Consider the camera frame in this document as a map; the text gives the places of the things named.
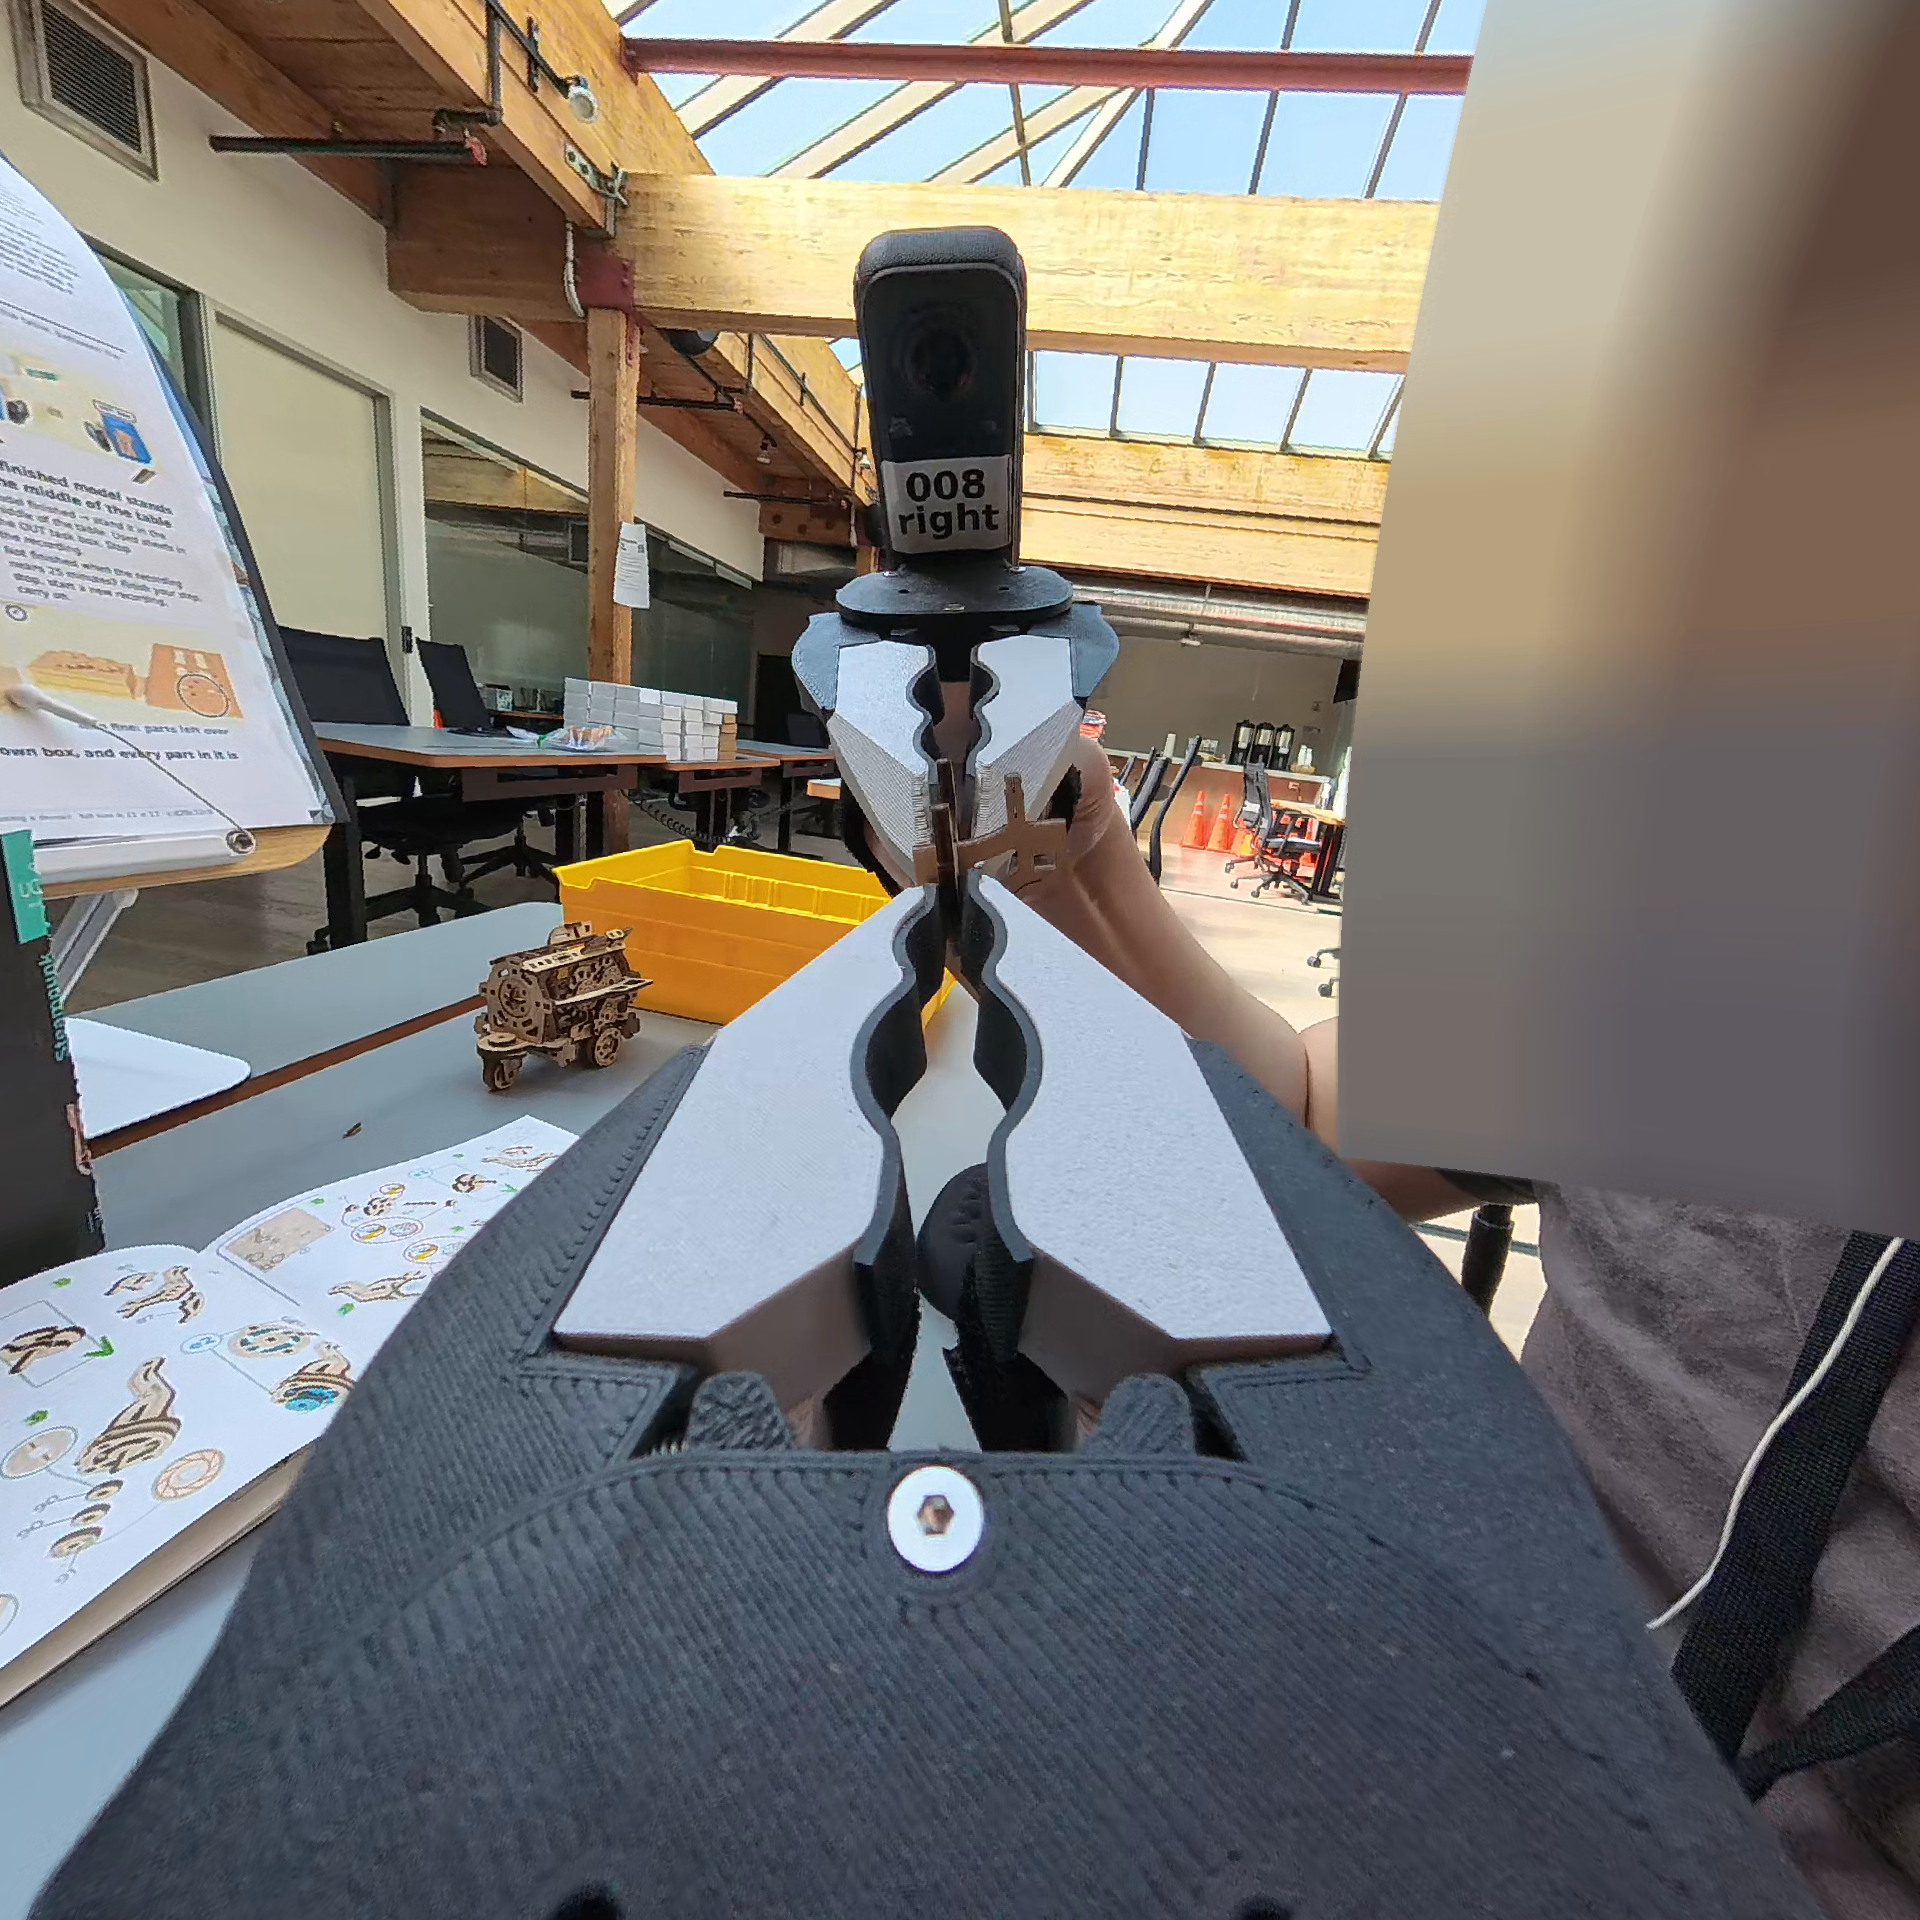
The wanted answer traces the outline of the person's right hand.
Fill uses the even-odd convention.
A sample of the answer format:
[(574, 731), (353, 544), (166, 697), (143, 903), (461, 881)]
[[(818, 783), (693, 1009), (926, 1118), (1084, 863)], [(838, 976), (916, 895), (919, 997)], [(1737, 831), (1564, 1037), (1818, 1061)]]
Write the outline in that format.
[(1188, 1037), (1203, 1039), (1226, 976), (1150, 878), (1105, 751), (1075, 735), (1069, 766), (1079, 792), (1068, 854), (1054, 873), (1022, 889), (1022, 902)]

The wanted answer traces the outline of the person's right forearm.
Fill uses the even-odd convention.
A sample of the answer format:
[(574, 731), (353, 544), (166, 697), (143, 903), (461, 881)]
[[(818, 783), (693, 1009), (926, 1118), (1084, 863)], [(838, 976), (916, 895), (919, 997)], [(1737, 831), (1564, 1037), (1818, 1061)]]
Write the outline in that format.
[(1175, 1019), (1186, 1037), (1221, 1047), (1396, 1214), (1407, 1222), (1429, 1222), (1452, 1216), (1468, 1206), (1530, 1207), (1535, 1202), (1539, 1193), (1530, 1182), (1367, 1162), (1339, 1147), (1338, 1019), (1293, 1029), (1231, 982), (1156, 889), (1147, 895), (1155, 903), (1137, 911), (1142, 959), (1141, 995)]

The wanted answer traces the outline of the large wall air vent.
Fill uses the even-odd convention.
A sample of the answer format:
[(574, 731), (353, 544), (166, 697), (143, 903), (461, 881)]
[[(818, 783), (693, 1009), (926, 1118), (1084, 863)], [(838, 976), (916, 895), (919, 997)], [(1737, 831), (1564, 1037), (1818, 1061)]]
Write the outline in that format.
[(158, 179), (149, 63), (79, 2), (6, 2), (21, 103), (91, 151)]

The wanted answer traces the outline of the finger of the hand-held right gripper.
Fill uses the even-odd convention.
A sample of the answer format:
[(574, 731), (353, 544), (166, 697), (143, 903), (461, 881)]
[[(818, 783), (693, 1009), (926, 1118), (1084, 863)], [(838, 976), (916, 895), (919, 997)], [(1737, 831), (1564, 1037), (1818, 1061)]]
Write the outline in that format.
[(919, 854), (932, 847), (929, 709), (938, 702), (938, 663), (923, 642), (865, 640), (836, 657), (829, 741), (862, 814), (871, 864), (897, 889), (916, 886)]
[(974, 649), (971, 839), (1009, 826), (1009, 777), (1022, 785), (1027, 822), (1044, 816), (1073, 761), (1081, 715), (1066, 638), (995, 638)]

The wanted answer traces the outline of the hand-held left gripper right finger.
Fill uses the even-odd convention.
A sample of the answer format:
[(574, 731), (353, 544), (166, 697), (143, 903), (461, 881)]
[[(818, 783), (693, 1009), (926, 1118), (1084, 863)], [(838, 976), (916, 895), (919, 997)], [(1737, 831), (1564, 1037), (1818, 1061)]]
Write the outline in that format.
[(1004, 1106), (971, 1267), (986, 1449), (1068, 1453), (1129, 1376), (1323, 1373), (1334, 1333), (1186, 1033), (987, 873), (975, 1071)]

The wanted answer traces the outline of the curved wooden arc part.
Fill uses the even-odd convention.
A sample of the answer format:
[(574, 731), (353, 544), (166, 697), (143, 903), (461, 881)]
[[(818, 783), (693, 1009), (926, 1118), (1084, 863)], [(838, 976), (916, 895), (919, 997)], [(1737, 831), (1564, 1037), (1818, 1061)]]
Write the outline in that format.
[[(1028, 822), (1025, 814), (1025, 783), (1020, 775), (1009, 775), (1002, 783), (1002, 798), (1005, 805), (1005, 822), (999, 831), (971, 839), (956, 833), (957, 891), (971, 872), (987, 870), (1002, 873), (1005, 886), (1028, 886), (1034, 878), (1054, 873), (1066, 856), (1068, 822)], [(932, 886), (923, 883), (923, 870), (919, 872), (926, 845), (914, 848), (914, 886)]]

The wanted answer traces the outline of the yellow plastic bin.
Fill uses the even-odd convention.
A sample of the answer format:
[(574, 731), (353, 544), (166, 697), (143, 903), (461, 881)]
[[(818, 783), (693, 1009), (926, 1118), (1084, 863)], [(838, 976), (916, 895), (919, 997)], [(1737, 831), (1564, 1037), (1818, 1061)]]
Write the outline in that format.
[(755, 848), (702, 854), (691, 842), (574, 863), (557, 881), (564, 921), (628, 934), (633, 969), (653, 982), (646, 1013), (757, 1026), (753, 1006), (775, 995), (783, 1037), (820, 1013), (814, 1000), (789, 1000), (783, 984), (889, 905), (859, 867)]

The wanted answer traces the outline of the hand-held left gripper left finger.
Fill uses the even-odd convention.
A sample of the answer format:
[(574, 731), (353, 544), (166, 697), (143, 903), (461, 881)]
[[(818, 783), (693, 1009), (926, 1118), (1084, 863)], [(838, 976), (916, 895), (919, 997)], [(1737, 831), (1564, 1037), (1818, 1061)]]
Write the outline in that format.
[(757, 1375), (822, 1446), (889, 1440), (919, 1341), (893, 1117), (922, 1079), (922, 891), (726, 1024), (653, 1129), (556, 1341)]

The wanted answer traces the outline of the black office chair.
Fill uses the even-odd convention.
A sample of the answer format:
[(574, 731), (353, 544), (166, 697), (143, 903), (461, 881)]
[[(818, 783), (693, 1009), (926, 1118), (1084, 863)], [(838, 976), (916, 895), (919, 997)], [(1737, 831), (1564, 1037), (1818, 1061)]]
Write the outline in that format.
[(494, 737), (497, 713), (482, 697), (466, 649), (447, 640), (418, 640), (417, 655), (430, 689), (435, 728), (459, 737)]
[(1252, 875), (1252, 895), (1282, 888), (1303, 903), (1311, 898), (1323, 842), (1326, 783), (1314, 775), (1281, 773), (1245, 761), (1241, 803), (1227, 878), (1241, 889)]
[[(407, 728), (409, 715), (383, 640), (279, 629), (294, 685), (315, 725)], [(337, 759), (327, 765), (353, 779), (353, 807), (364, 842), (417, 867), (407, 895), (383, 895), (369, 903), (373, 920), (386, 920), (412, 905), (420, 927), (438, 925), (438, 905), (450, 903), (430, 881), (430, 857), (442, 851), (442, 805), (420, 798), (418, 771), (396, 761)]]

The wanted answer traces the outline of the wooden model vehicle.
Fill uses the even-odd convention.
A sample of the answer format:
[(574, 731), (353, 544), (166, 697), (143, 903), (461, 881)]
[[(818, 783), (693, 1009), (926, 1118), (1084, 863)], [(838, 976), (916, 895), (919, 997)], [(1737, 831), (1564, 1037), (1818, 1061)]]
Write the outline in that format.
[(474, 1024), (489, 1090), (511, 1089), (533, 1054), (557, 1066), (612, 1066), (641, 1031), (636, 1000), (652, 986), (633, 971), (627, 941), (627, 929), (574, 921), (553, 929), (540, 950), (494, 961)]

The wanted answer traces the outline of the stack of white boxes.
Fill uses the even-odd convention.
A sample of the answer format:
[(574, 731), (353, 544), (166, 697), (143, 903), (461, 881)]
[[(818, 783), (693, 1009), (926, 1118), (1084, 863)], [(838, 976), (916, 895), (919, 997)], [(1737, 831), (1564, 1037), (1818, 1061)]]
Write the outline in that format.
[(673, 689), (567, 679), (561, 745), (670, 761), (723, 761), (735, 754), (735, 702)]

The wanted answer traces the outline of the wooden support post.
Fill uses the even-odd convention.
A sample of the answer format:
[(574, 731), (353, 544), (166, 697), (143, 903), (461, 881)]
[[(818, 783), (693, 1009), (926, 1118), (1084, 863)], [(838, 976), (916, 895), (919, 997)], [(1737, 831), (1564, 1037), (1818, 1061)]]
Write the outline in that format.
[(590, 466), (588, 546), (590, 613), (588, 677), (628, 685), (633, 677), (633, 613), (618, 605), (618, 543), (633, 518), (641, 328), (630, 311), (588, 310)]

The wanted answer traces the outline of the white rounded base plate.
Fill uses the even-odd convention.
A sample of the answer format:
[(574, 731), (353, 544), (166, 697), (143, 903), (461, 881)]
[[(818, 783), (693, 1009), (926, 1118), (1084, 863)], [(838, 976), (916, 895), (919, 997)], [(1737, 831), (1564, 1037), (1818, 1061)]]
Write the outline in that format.
[(63, 1024), (86, 1142), (244, 1085), (250, 1064), (214, 1049), (69, 1017)]

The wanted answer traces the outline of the red steel beam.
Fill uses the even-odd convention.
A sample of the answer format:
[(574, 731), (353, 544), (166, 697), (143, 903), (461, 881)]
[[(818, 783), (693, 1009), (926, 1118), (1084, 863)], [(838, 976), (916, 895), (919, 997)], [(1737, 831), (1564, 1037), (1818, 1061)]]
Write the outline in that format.
[(1022, 83), (1118, 90), (1293, 90), (1459, 96), (1470, 56), (1171, 51), (1156, 46), (803, 39), (622, 41), (630, 74), (746, 81)]

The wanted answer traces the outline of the wood-edged office desk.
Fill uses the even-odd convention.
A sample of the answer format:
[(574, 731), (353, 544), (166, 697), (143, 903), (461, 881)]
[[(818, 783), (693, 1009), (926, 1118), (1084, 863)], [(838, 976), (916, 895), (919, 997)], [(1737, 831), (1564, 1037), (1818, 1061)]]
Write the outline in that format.
[(735, 803), (753, 794), (769, 801), (775, 819), (775, 854), (793, 854), (793, 814), (809, 801), (809, 786), (834, 783), (838, 766), (827, 749), (790, 749), (746, 741), (721, 759), (646, 759), (628, 801), (655, 826), (686, 837), (697, 851), (759, 845), (755, 823), (733, 827)]
[(661, 752), (564, 751), (505, 735), (319, 723), (341, 790), (323, 851), (327, 925), (310, 953), (361, 944), (370, 921), (486, 912), (474, 878), (551, 883), (557, 864), (622, 851), (627, 798), (665, 775)]

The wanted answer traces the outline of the open instruction booklet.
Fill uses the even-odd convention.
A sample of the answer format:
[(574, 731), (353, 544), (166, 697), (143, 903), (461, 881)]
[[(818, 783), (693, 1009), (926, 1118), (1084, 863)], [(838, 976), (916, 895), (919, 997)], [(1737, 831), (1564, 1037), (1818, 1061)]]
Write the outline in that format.
[(525, 1117), (306, 1187), (204, 1251), (47, 1269), (3, 1310), (3, 1699), (263, 1523), (447, 1259), (574, 1135)]

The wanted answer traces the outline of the black model kit box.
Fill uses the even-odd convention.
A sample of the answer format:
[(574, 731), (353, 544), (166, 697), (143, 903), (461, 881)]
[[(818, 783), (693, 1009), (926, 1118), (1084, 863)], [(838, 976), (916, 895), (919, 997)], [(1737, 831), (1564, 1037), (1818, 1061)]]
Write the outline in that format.
[(106, 1248), (33, 833), (3, 835), (3, 1285)]

